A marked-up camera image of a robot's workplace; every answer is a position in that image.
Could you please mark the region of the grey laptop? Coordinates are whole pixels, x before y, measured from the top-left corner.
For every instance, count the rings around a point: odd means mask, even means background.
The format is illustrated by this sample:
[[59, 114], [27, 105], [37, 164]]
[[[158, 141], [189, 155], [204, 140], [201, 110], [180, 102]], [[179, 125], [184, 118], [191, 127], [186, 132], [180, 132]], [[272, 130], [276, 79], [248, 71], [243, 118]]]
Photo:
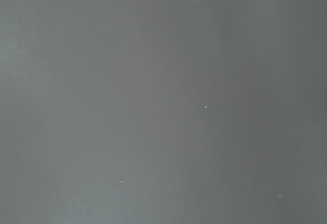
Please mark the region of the grey laptop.
[[326, 223], [326, 0], [1, 0], [1, 223]]

